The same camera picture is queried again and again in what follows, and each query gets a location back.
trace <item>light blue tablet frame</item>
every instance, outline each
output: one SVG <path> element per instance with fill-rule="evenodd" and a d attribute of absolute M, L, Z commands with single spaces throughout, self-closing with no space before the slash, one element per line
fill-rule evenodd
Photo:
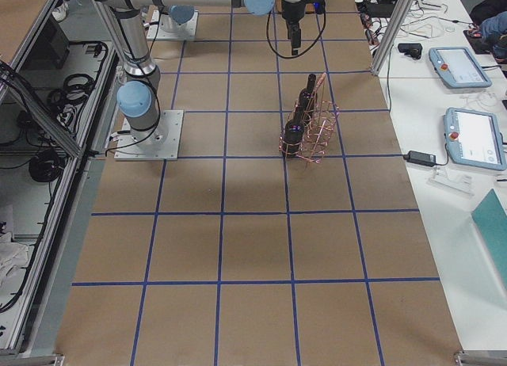
<path fill-rule="evenodd" d="M 465 112 L 476 115 L 489 116 L 493 124 L 494 143 L 496 145 L 497 157 L 500 164 L 492 164 L 489 162 L 477 162 L 475 160 L 468 160 L 463 158 L 461 155 L 461 146 L 459 140 L 452 140 L 449 135 L 453 132 L 459 134 L 459 122 L 456 119 L 457 112 Z M 478 166 L 479 168 L 486 168 L 487 170 L 507 170 L 507 162 L 505 161 L 505 153 L 503 151 L 503 145 L 501 140 L 501 133 L 498 129 L 497 117 L 489 112 L 479 112 L 475 110 L 457 109 L 451 107 L 447 110 L 444 115 L 444 132 L 445 132 L 445 143 L 447 151 L 452 161 L 456 164 L 463 164 L 465 166 Z"/>
<path fill-rule="evenodd" d="M 467 55 L 470 62 L 474 65 L 477 72 L 481 75 L 483 82 L 457 82 L 452 76 L 451 71 L 443 70 L 441 67 L 444 64 L 444 60 L 442 59 L 439 51 L 448 51 L 448 50 L 463 50 Z M 442 81 L 444 81 L 445 85 L 450 87 L 451 89 L 463 89 L 463 88 L 471 88 L 471 87 L 489 87 L 492 82 L 490 78 L 487 76 L 486 72 L 479 65 L 475 57 L 470 52 L 470 49 L 467 47 L 442 47 L 442 48 L 430 48 L 429 49 L 429 60 L 432 62 L 435 71 L 438 73 Z"/>

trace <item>power adapter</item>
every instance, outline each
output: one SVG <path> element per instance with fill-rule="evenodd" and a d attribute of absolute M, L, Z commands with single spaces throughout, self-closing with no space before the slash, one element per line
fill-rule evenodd
<path fill-rule="evenodd" d="M 407 154 L 403 155 L 403 159 L 406 162 L 411 162 L 420 166 L 429 166 L 430 168 L 437 165 L 435 155 L 425 154 L 424 152 L 409 151 Z"/>

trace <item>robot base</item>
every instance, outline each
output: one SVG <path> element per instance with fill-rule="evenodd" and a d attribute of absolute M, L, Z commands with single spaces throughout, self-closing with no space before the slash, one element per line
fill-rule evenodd
<path fill-rule="evenodd" d="M 183 125 L 183 110 L 164 110 L 160 116 L 160 125 L 164 125 L 168 132 L 163 143 L 153 145 L 140 143 L 119 149 L 115 152 L 116 160 L 177 160 L 177 152 L 180 146 L 181 126 Z M 130 124 L 124 120 L 122 130 L 130 130 Z M 118 147 L 128 146 L 135 143 L 130 135 L 122 135 L 118 140 Z"/>
<path fill-rule="evenodd" d="M 196 11 L 193 14 L 192 19 L 185 23 L 185 26 L 181 29 L 174 32 L 166 32 L 162 29 L 162 26 L 158 28 L 158 34 L 155 39 L 155 34 L 157 33 L 157 25 L 151 25 L 148 29 L 148 40 L 157 40 L 157 41 L 194 41 L 196 39 L 196 30 L 197 30 L 197 18 L 199 17 L 199 13 Z M 151 16 L 151 22 L 158 21 L 158 11 L 153 11 L 153 15 Z"/>

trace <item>black round object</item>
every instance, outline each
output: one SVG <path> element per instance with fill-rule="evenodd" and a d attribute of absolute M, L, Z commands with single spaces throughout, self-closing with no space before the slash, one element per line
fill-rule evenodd
<path fill-rule="evenodd" d="M 29 163 L 30 176 L 37 182 L 51 182 L 63 172 L 65 160 L 55 150 L 45 150 L 36 154 Z"/>

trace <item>clothing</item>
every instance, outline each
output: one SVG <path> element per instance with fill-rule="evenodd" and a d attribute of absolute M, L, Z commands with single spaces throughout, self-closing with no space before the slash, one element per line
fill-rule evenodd
<path fill-rule="evenodd" d="M 476 25 L 490 17 L 507 11 L 507 0 L 485 0 L 476 5 L 470 12 L 470 17 Z"/>
<path fill-rule="evenodd" d="M 507 11 L 485 19 L 481 24 L 481 35 L 484 43 L 491 46 L 496 59 L 507 59 L 507 47 L 502 36 L 507 34 Z"/>

